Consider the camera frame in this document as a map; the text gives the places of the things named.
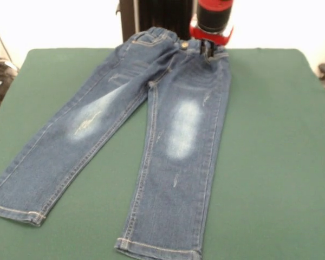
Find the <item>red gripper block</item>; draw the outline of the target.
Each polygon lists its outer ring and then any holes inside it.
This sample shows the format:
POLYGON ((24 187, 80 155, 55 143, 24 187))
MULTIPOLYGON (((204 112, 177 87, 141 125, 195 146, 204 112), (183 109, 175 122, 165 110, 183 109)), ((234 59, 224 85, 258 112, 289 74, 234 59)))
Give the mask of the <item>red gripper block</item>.
POLYGON ((222 32, 206 32, 199 26, 197 15, 193 15, 190 21, 189 33, 191 37, 200 40, 201 55, 207 54, 208 57, 214 57, 215 45, 225 46, 228 44, 233 33, 233 26, 231 24, 227 25, 222 32), (208 50, 206 40, 210 41, 208 50))

